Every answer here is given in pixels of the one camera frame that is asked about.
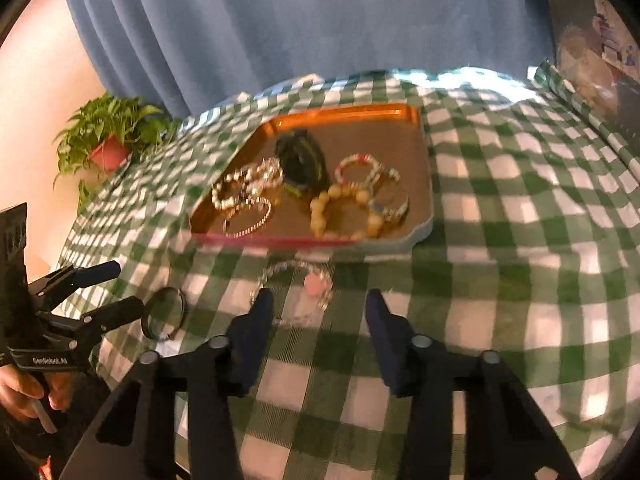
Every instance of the green checkered tablecloth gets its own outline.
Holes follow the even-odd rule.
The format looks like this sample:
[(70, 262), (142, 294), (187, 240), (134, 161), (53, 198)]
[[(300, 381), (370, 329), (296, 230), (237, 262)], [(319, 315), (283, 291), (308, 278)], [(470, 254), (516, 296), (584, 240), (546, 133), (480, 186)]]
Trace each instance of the green checkered tablecloth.
[[(418, 332), (500, 352), (581, 475), (599, 478), (640, 420), (640, 163), (553, 67), (536, 81), (470, 68), (310, 78), (185, 122), (162, 152), (112, 175), (62, 252), (60, 266), (122, 265), (119, 279), (73, 295), (70, 316), (130, 294), (146, 301), (166, 284), (190, 304), (173, 342), (153, 345), (138, 322), (108, 334), (97, 370), (114, 386), (146, 349), (196, 348), (247, 311), (267, 264), (302, 258), (331, 270), (334, 299), (309, 326), (274, 328), (258, 383), (230, 402), (248, 478), (394, 478), (410, 402), (380, 380), (363, 319), (370, 287)], [(406, 102), (424, 119), (435, 217), (412, 254), (238, 252), (190, 237), (190, 213), (263, 121), (371, 102)], [(275, 284), (276, 310), (298, 300), (299, 276)], [(186, 409), (179, 397), (183, 465)], [(454, 429), (455, 476), (464, 430)]]

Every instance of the pearl bracelet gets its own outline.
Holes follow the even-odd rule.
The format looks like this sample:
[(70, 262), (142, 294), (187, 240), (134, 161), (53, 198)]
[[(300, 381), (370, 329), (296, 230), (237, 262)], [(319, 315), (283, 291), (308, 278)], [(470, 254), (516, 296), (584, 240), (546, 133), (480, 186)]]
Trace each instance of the pearl bracelet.
[[(323, 191), (318, 195), (317, 198), (313, 199), (310, 204), (311, 209), (311, 231), (313, 232), (316, 238), (321, 238), (324, 236), (325, 238), (330, 238), (333, 236), (329, 236), (328, 233), (325, 233), (326, 229), (326, 219), (324, 218), (324, 210), (326, 205), (331, 200), (336, 200), (340, 197), (345, 198), (354, 198), (355, 201), (364, 207), (368, 207), (369, 200), (371, 198), (372, 192), (368, 189), (362, 189), (359, 187), (354, 187), (352, 184), (346, 184), (344, 186), (340, 186), (339, 184), (331, 184), (327, 191)], [(377, 238), (380, 236), (380, 231), (382, 231), (382, 227), (385, 221), (382, 216), (380, 216), (375, 211), (369, 211), (369, 219), (367, 220), (367, 231), (359, 231), (351, 235), (351, 240), (363, 240), (364, 238)]]
[[(227, 173), (213, 187), (211, 203), (218, 211), (235, 209), (244, 204), (247, 198), (260, 196), (265, 189), (273, 189), (282, 184), (282, 168), (277, 158), (266, 158), (259, 165), (247, 164), (233, 173)], [(224, 184), (237, 182), (239, 192), (227, 198), (220, 198)]]

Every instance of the orange tray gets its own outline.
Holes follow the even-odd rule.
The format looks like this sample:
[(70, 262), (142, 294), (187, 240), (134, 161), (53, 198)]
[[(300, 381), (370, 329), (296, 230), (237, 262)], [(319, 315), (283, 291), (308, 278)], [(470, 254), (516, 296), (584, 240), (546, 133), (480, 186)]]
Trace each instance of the orange tray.
[[(209, 193), (191, 216), (191, 233), (202, 243), (225, 246), (308, 249), (315, 247), (357, 246), (366, 253), (397, 253), (410, 250), (431, 233), (433, 198), (429, 154), (424, 129), (416, 108), (405, 104), (375, 104), (318, 108), (296, 114), (278, 116), (263, 123), (233, 158), (225, 174), (250, 162), (260, 162), (273, 156), (276, 138), (293, 128), (306, 128), (314, 136), (324, 153), (327, 169), (334, 168), (353, 153), (369, 153), (386, 166), (401, 173), (403, 195), (396, 190), (390, 199), (397, 206), (408, 194), (409, 211), (404, 221), (387, 228), (381, 238), (352, 241), (348, 233), (366, 225), (366, 211), (348, 200), (335, 211), (327, 211), (328, 230), (338, 231), (338, 239), (314, 238), (309, 229), (308, 203), (312, 197), (297, 199), (283, 189), (270, 192), (267, 197), (279, 203), (272, 218), (259, 231), (242, 238), (228, 238), (222, 234), (225, 214), (217, 211)], [(363, 180), (368, 168), (349, 168), (345, 177)], [(241, 230), (260, 218), (249, 211), (233, 220), (233, 229)]]

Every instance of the jewelry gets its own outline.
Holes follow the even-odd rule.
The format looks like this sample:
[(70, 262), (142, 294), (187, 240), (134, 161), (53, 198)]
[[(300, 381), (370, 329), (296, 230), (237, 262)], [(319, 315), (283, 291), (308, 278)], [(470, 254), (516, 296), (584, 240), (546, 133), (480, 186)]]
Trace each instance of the jewelry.
[[(371, 172), (366, 177), (364, 182), (361, 182), (361, 183), (350, 182), (346, 180), (345, 177), (342, 175), (342, 172), (345, 170), (345, 168), (347, 168), (348, 166), (352, 166), (353, 164), (368, 164), (369, 166), (371, 166)], [(347, 158), (344, 158), (343, 160), (341, 160), (340, 164), (338, 164), (335, 167), (334, 179), (341, 186), (350, 186), (350, 187), (356, 187), (356, 188), (362, 187), (367, 189), (371, 186), (374, 186), (378, 182), (381, 176), (380, 175), (381, 169), (382, 169), (382, 164), (380, 164), (371, 155), (355, 153), (354, 155), (350, 155)]]
[[(174, 330), (167, 336), (161, 337), (156, 335), (151, 328), (149, 327), (149, 317), (150, 312), (153, 309), (154, 302), (162, 303), (162, 297), (166, 295), (168, 292), (175, 292), (180, 299), (180, 321), (178, 325), (174, 328)], [(164, 343), (166, 341), (171, 341), (175, 338), (178, 333), (178, 330), (181, 329), (182, 324), (184, 323), (184, 319), (187, 317), (187, 299), (179, 288), (175, 286), (165, 286), (159, 290), (156, 290), (154, 294), (151, 296), (149, 301), (146, 302), (146, 316), (143, 316), (140, 319), (140, 325), (142, 327), (142, 335), (147, 339), (151, 339), (152, 341), (156, 341), (157, 343)]]
[[(315, 266), (313, 264), (302, 262), (300, 260), (286, 260), (284, 262), (278, 262), (276, 264), (270, 265), (265, 268), (260, 276), (258, 277), (258, 283), (254, 288), (254, 291), (251, 293), (251, 305), (254, 304), (255, 298), (258, 296), (261, 288), (267, 284), (267, 282), (276, 274), (284, 272), (287, 269), (299, 269), (306, 271), (307, 275), (305, 277), (305, 291), (312, 297), (316, 297), (319, 295), (318, 299), (318, 308), (321, 311), (325, 311), (331, 298), (333, 297), (332, 288), (334, 287), (334, 282), (331, 279), (331, 275), (327, 270), (322, 269), (321, 267)], [(322, 284), (322, 287), (313, 286), (307, 284), (307, 279), (312, 277), (314, 281)], [(276, 318), (273, 320), (274, 325), (284, 325), (284, 324), (304, 324), (313, 313), (308, 314), (306, 316), (294, 317), (292, 319), (281, 319)]]
[[(336, 200), (340, 197), (354, 198), (355, 201), (364, 207), (369, 206), (370, 198), (372, 197), (372, 189), (362, 189), (359, 187), (353, 187), (351, 184), (345, 184), (340, 186), (339, 184), (331, 184), (327, 192), (322, 192), (318, 197), (313, 199), (309, 205), (311, 209), (311, 222), (309, 227), (316, 238), (321, 238), (323, 235), (325, 238), (335, 238), (334, 234), (325, 233), (326, 219), (324, 218), (324, 210), (326, 205), (331, 200)], [(364, 238), (377, 238), (380, 236), (380, 231), (385, 223), (385, 220), (379, 213), (370, 210), (369, 218), (367, 219), (367, 231), (358, 231), (351, 235), (351, 240), (363, 240)]]
[[(244, 209), (251, 209), (254, 206), (257, 206), (258, 211), (262, 211), (264, 206), (267, 206), (267, 212), (259, 221), (257, 221), (251, 227), (247, 229), (243, 229), (242, 231), (237, 233), (229, 234), (228, 230), (229, 230), (229, 225), (231, 224), (231, 219), (238, 212)], [(268, 200), (267, 198), (263, 198), (261, 196), (255, 196), (255, 197), (249, 198), (245, 202), (241, 203), (240, 205), (236, 206), (231, 210), (231, 213), (229, 213), (229, 216), (225, 218), (225, 221), (222, 224), (222, 234), (225, 235), (227, 238), (241, 238), (243, 236), (250, 235), (251, 233), (257, 231), (267, 223), (267, 220), (271, 217), (272, 212), (273, 212), (273, 205), (271, 204), (271, 200)]]
[[(396, 184), (400, 183), (400, 173), (394, 168), (382, 166), (382, 168), (380, 169), (380, 175), (383, 175), (386, 178), (390, 178)], [(406, 215), (407, 211), (409, 211), (409, 196), (407, 195), (406, 200), (402, 202), (400, 207), (398, 207), (397, 209), (392, 209), (389, 207), (385, 207), (382, 204), (378, 204), (376, 202), (374, 194), (372, 193), (369, 197), (369, 211), (382, 217), (385, 222), (399, 222), (402, 217)]]
[[(282, 168), (277, 158), (266, 158), (259, 165), (246, 164), (233, 173), (227, 173), (214, 187), (211, 203), (219, 211), (236, 209), (250, 197), (260, 196), (265, 189), (274, 189), (282, 184)], [(220, 198), (225, 184), (236, 182), (240, 189), (227, 198)]]

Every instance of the hand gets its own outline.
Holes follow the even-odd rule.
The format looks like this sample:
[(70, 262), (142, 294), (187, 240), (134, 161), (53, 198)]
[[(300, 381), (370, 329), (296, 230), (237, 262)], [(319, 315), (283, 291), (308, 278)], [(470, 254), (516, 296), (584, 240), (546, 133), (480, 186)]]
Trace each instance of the hand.
[[(45, 374), (49, 385), (49, 404), (54, 410), (69, 407), (72, 396), (72, 376), (68, 372)], [(44, 389), (31, 375), (13, 365), (0, 367), (0, 404), (15, 419), (26, 422), (37, 418), (31, 408), (31, 399), (41, 399)]]

